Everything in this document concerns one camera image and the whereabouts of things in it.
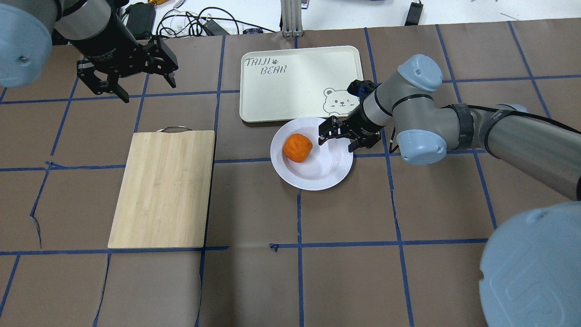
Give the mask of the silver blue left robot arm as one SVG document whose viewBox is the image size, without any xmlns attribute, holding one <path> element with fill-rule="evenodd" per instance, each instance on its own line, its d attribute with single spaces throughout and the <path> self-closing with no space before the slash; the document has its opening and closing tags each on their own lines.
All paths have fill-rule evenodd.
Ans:
<svg viewBox="0 0 581 327">
<path fill-rule="evenodd" d="M 0 3 L 1 85 L 20 88 L 39 79 L 58 31 L 83 55 L 79 79 L 96 95 L 129 95 L 119 80 L 137 73 L 157 74 L 176 88 L 176 55 L 162 38 L 137 42 L 118 9 L 126 0 L 3 0 Z"/>
</svg>

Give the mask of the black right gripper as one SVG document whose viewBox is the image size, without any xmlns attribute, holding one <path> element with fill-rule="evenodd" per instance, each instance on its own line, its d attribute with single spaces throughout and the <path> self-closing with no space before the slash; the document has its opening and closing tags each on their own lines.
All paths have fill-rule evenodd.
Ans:
<svg viewBox="0 0 581 327">
<path fill-rule="evenodd" d="M 336 116 L 326 118 L 318 126 L 318 145 L 322 146 L 329 139 L 350 139 L 349 153 L 360 148 L 371 149 L 381 140 L 382 129 L 367 117 L 363 105 L 359 104 L 343 121 Z"/>
</svg>

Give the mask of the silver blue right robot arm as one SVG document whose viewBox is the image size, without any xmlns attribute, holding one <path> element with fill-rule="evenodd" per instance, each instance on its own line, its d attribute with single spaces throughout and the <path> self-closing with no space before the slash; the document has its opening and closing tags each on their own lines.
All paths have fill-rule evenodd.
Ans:
<svg viewBox="0 0 581 327">
<path fill-rule="evenodd" d="M 347 92 L 359 104 L 344 120 L 330 116 L 319 125 L 319 145 L 347 138 L 350 152 L 371 148 L 394 122 L 400 155 L 410 165 L 481 148 L 566 197 L 496 228 L 482 253 L 479 295 L 490 327 L 578 327 L 580 132 L 518 105 L 438 108 L 432 93 L 442 81 L 440 67 L 423 54 L 411 56 L 384 83 L 353 81 Z"/>
</svg>

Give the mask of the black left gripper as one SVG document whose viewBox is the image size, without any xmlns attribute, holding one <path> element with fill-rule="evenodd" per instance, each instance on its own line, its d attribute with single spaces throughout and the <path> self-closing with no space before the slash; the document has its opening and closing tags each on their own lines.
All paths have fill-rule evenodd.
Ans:
<svg viewBox="0 0 581 327">
<path fill-rule="evenodd" d="M 129 95 L 118 81 L 141 72 L 160 75 L 170 87 L 177 87 L 177 58 L 162 37 L 154 35 L 141 45 L 119 17 L 108 16 L 101 21 L 104 27 L 89 37 L 69 37 L 85 57 L 77 62 L 77 76 L 95 95 L 114 94 L 129 103 Z"/>
</svg>

